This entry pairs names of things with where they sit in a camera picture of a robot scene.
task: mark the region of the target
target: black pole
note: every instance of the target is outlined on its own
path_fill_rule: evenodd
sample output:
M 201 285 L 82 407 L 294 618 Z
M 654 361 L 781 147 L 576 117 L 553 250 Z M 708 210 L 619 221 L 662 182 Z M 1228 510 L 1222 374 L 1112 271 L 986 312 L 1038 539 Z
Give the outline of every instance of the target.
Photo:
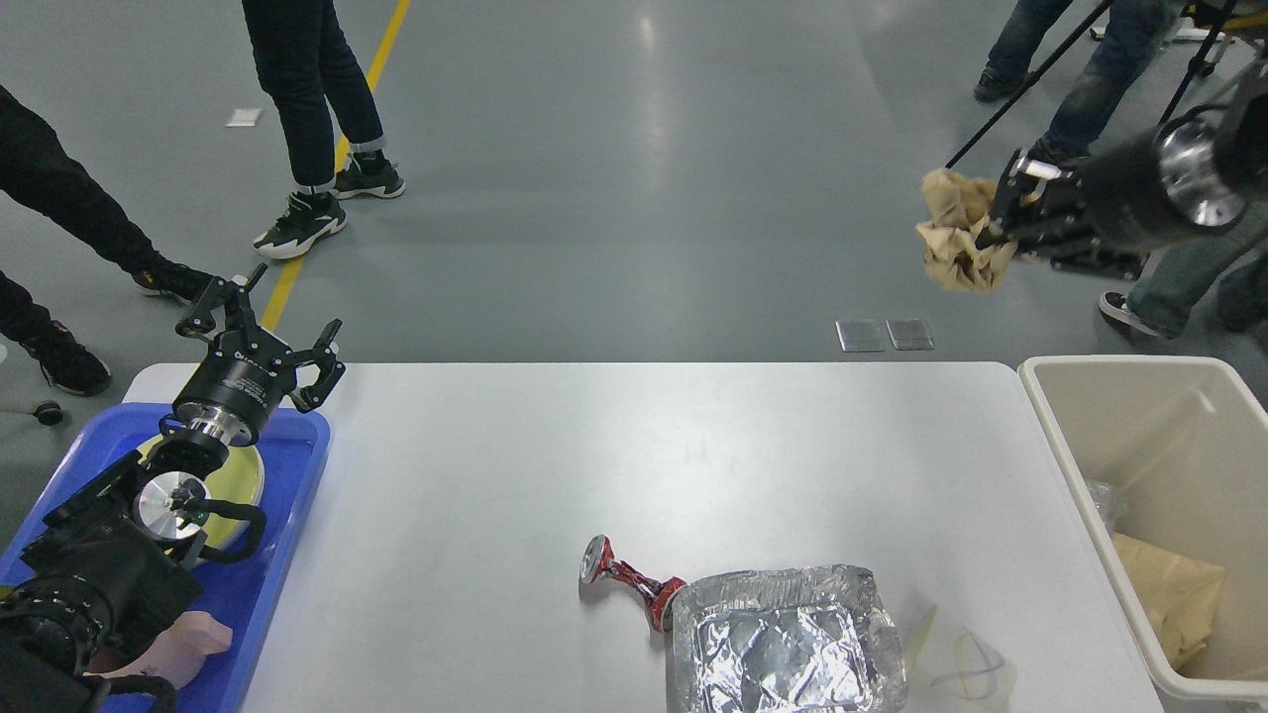
M 1184 72 L 1184 79 L 1181 80 L 1181 86 L 1175 90 L 1172 96 L 1172 103 L 1167 105 L 1167 110 L 1163 112 L 1163 118 L 1158 119 L 1159 124 L 1165 124 L 1168 119 L 1172 118 L 1172 113 L 1175 112 L 1175 107 L 1179 107 L 1181 99 L 1184 98 L 1184 93 L 1188 91 L 1188 85 L 1193 81 L 1193 76 L 1197 75 L 1202 65 L 1206 63 L 1206 56 L 1211 52 L 1211 47 L 1215 47 L 1215 39 L 1220 37 L 1224 32 L 1224 23 L 1229 22 L 1232 16 L 1232 9 L 1238 5 L 1238 0 L 1225 0 L 1224 9 L 1220 10 L 1220 16 L 1211 25 L 1211 32 L 1206 33 L 1206 39 L 1202 41 L 1202 47 L 1198 48 L 1197 55 L 1189 60 L 1188 70 Z
M 1012 105 L 1016 104 L 1017 100 L 1022 98 L 1022 94 L 1026 94 L 1026 91 L 1030 88 L 1035 86 L 1035 84 L 1038 81 L 1038 77 L 1044 76 L 1044 72 L 1046 72 L 1049 67 L 1055 65 L 1056 61 L 1061 58 L 1061 55 L 1065 55 L 1065 51 L 1069 49 L 1070 46 L 1073 46 L 1079 39 L 1079 37 L 1084 32 L 1087 32 L 1088 28 L 1092 27 L 1092 23 L 1097 22 L 1097 18 L 1103 15 L 1104 11 L 1108 10 L 1110 5 L 1112 4 L 1113 0 L 1101 0 L 1101 4 L 1097 5 L 1097 9 L 1092 10 L 1092 14 L 1084 18 L 1082 23 L 1079 23 L 1079 27 L 1075 28 L 1075 30 L 1071 32 L 1070 36 L 1066 37 L 1064 42 L 1061 42 L 1061 46 L 1058 47 L 1056 51 L 1052 52 L 1052 55 L 1047 60 L 1044 60 L 1044 63 L 1040 65 L 1037 70 L 1027 75 L 1026 81 L 1022 82 L 1022 85 L 1017 89 L 1017 91 L 1014 91 L 1013 95 L 1008 98 L 1008 101 L 1006 101 L 1004 105 L 1000 107 L 998 112 L 995 112 L 995 115 L 987 119 L 987 123 L 983 124 L 983 127 L 978 131 L 978 133 L 973 134 L 973 138 L 969 140 L 969 143 L 965 143 L 964 148 L 961 148 L 959 154 L 956 154 L 955 156 L 951 157 L 950 161 L 947 161 L 947 167 L 948 169 L 954 167 L 956 162 L 960 161 L 960 159 L 964 159 L 964 155 L 967 154 L 969 150 L 973 148 L 974 145 L 978 143 L 978 141 L 983 136 L 985 136 L 988 131 L 990 131 L 990 127 L 995 126 L 995 122 L 998 122 L 1004 115 L 1004 113 L 1008 112 L 1008 109 L 1011 109 Z

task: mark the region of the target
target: person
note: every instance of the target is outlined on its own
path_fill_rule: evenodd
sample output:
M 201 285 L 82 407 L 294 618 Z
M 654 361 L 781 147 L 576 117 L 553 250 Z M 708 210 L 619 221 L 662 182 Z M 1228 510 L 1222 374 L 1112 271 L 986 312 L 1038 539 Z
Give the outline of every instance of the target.
M 164 258 L 123 208 L 66 155 L 57 133 L 0 86 L 0 190 L 38 211 L 114 263 L 142 292 L 191 301 L 212 275 Z M 0 334 L 37 362 L 49 386 L 76 396 L 100 393 L 110 369 L 66 326 L 0 271 Z
M 252 245 L 265 258 L 285 260 L 344 230 L 340 199 L 396 198 L 406 184 L 383 155 L 378 108 L 333 0 L 242 0 L 242 10 L 260 88 L 278 108 L 295 180 L 287 211 Z M 337 175 L 327 100 L 353 154 Z
M 1018 0 L 990 48 L 974 96 L 990 103 L 1012 96 L 1026 81 L 1030 62 L 1044 34 L 1071 0 Z M 1030 155 L 1069 165 L 1087 157 L 1123 94 L 1149 66 L 1179 19 L 1184 0 L 1116 0 L 1110 6 L 1104 39 L 1061 101 L 1047 131 Z
M 1268 203 L 1252 203 L 1229 232 L 1182 242 L 1163 254 L 1156 269 L 1126 296 L 1101 294 L 1107 320 L 1149 336 L 1175 339 L 1184 331 L 1198 299 L 1243 255 L 1268 249 Z M 1216 289 L 1215 317 L 1231 332 L 1268 318 L 1268 252 L 1229 273 Z

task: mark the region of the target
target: yellow plate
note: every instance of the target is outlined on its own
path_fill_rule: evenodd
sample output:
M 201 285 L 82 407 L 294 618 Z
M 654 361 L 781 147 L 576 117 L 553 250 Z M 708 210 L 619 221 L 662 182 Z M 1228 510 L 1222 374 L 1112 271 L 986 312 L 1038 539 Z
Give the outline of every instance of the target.
M 150 449 L 162 440 L 156 435 L 137 447 L 142 454 L 142 462 L 150 457 Z M 264 459 L 254 445 L 246 448 L 230 448 L 230 457 L 219 471 L 213 471 L 207 476 L 207 490 L 214 500 L 228 500 L 242 505 L 259 505 L 264 495 Z M 203 530 L 207 532 L 207 544 L 216 549 L 224 549 L 233 543 L 246 523 L 242 520 L 227 520 L 219 515 L 212 515 Z

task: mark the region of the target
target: yellow floor line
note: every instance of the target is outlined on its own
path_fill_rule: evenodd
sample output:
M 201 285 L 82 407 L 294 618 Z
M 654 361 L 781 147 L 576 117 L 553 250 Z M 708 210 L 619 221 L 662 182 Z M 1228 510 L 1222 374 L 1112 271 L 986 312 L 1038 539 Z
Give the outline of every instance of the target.
M 370 62 L 370 71 L 365 72 L 365 81 L 370 85 L 370 91 L 374 91 L 374 88 L 378 86 L 379 76 L 383 75 L 383 67 L 388 63 L 388 55 L 392 53 L 392 46 L 396 43 L 396 36 L 404 22 L 404 14 L 410 11 L 410 1 L 397 1 L 396 10 L 392 11 L 392 19 L 388 20 L 388 29 L 383 32 L 383 41 L 379 42 L 379 51 L 374 53 L 374 61 Z M 347 138 L 340 137 L 339 145 L 335 147 L 336 171 L 344 166 L 346 159 Z M 269 306 L 264 308 L 264 317 L 260 318 L 260 325 L 265 329 L 276 331 L 278 321 L 281 320 L 281 311 L 287 308 L 287 301 L 290 299 L 290 291 L 295 287 L 295 280 L 299 279 L 299 270 L 303 266 L 304 256 L 301 255 L 294 260 L 289 260 L 281 268 L 281 277 L 278 278 L 278 284 L 273 288 L 273 294 L 269 297 Z

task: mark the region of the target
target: robotic arm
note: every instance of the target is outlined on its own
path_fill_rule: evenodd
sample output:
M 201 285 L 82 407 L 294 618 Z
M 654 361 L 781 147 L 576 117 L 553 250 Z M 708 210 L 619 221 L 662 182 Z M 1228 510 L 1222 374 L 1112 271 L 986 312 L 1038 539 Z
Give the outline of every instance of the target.
M 1149 251 L 1232 228 L 1268 199 L 1268 52 L 1222 119 L 1200 107 L 1071 170 L 1013 154 L 979 247 L 1013 241 L 1054 269 L 1136 279 Z
M 176 325 L 208 344 L 207 356 L 158 424 L 150 458 L 133 450 L 44 516 L 48 529 L 22 553 L 34 577 L 0 599 L 0 712 L 93 713 L 112 693 L 151 693 L 171 709 L 166 681 L 89 675 L 103 648 L 132 657 L 202 594 L 189 573 L 199 559 L 232 563 L 259 547 L 264 511 L 216 500 L 204 480 L 231 447 L 254 444 L 284 396 L 318 407 L 344 374 L 330 322 L 312 349 L 295 351 L 261 329 L 247 284 L 217 278 Z M 223 307 L 224 330 L 212 315 Z M 316 381 L 298 388 L 295 370 L 316 364 Z M 210 514 L 245 520 L 245 544 L 223 552 L 207 544 Z

